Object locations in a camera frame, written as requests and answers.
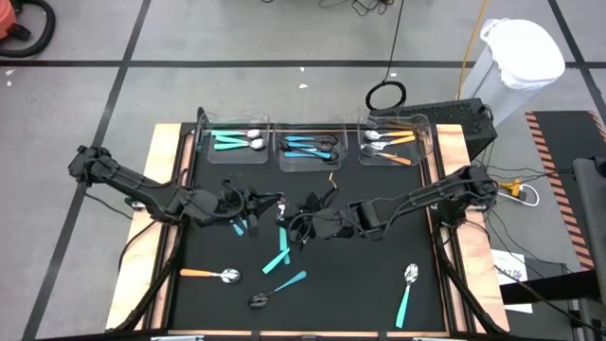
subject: black box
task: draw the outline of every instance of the black box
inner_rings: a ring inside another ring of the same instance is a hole
[[[497,136],[492,121],[483,110],[481,99],[453,100],[401,108],[373,110],[372,117],[410,117],[415,114],[427,116],[430,123],[460,124],[463,127],[467,154],[473,160]]]

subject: trash can lid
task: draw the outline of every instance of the trash can lid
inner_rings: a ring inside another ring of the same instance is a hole
[[[549,33],[528,20],[505,20],[490,28],[485,40],[499,68],[517,81],[554,81],[564,58]]]

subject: paper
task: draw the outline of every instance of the paper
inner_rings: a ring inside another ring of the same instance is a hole
[[[507,272],[508,275],[516,278],[520,281],[528,280],[528,275],[526,272],[526,261],[524,259],[524,255],[509,253],[506,251],[499,250],[491,250],[492,259],[494,260],[494,265],[498,266],[503,271]],[[498,270],[496,270],[497,278],[499,280],[499,285],[510,284],[515,282],[513,279],[501,274]],[[514,312],[521,312],[532,314],[532,304],[509,304],[505,306],[505,309],[511,310]]]

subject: white trash bin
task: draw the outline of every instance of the white trash bin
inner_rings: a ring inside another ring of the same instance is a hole
[[[549,33],[528,20],[488,20],[480,38],[486,47],[461,89],[461,99],[481,98],[499,125],[565,69]]]

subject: orange handle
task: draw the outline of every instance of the orange handle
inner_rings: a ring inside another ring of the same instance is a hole
[[[215,276],[215,273],[213,273],[213,272],[204,271],[204,270],[194,270],[194,269],[181,269],[179,274],[181,274],[181,276],[188,276],[188,277],[214,277]]]
[[[396,155],[392,155],[392,154],[388,154],[388,153],[383,153],[383,156],[386,157],[386,158],[388,158],[388,159],[390,159],[390,160],[393,160],[393,161],[396,161],[396,162],[401,163],[403,165],[406,165],[406,166],[410,166],[411,165],[410,160],[409,159],[405,159],[403,157],[398,157]]]
[[[401,132],[393,132],[393,133],[387,133],[385,135],[387,136],[413,136],[415,133],[412,131],[401,131]]]
[[[411,142],[411,141],[414,141],[416,139],[417,138],[414,137],[414,136],[408,136],[408,137],[398,138],[397,140],[390,141],[389,144],[390,145],[401,144],[401,143]]]

